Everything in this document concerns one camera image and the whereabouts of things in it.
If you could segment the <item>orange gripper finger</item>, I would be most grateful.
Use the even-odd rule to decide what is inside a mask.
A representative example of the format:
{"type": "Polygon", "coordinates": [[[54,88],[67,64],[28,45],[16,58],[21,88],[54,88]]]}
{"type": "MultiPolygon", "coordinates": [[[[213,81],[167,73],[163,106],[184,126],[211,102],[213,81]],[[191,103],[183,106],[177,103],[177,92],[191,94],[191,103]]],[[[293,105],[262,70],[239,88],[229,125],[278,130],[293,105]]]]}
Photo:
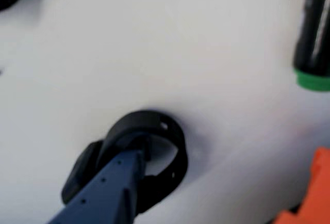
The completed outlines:
{"type": "Polygon", "coordinates": [[[306,195],[296,213],[280,212],[274,223],[329,223],[329,148],[316,150],[306,195]]]}

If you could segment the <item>blue-grey gripper finger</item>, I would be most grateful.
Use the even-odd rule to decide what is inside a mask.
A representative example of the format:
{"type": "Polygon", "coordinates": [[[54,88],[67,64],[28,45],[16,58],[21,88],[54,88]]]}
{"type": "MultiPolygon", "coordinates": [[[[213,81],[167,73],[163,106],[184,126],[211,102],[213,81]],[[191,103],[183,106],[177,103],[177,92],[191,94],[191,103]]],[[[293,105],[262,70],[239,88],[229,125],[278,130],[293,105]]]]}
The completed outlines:
{"type": "Polygon", "coordinates": [[[80,154],[61,191],[64,208],[49,223],[134,222],[138,185],[150,159],[150,139],[133,139],[97,169],[102,144],[101,140],[92,142],[80,154]]]}

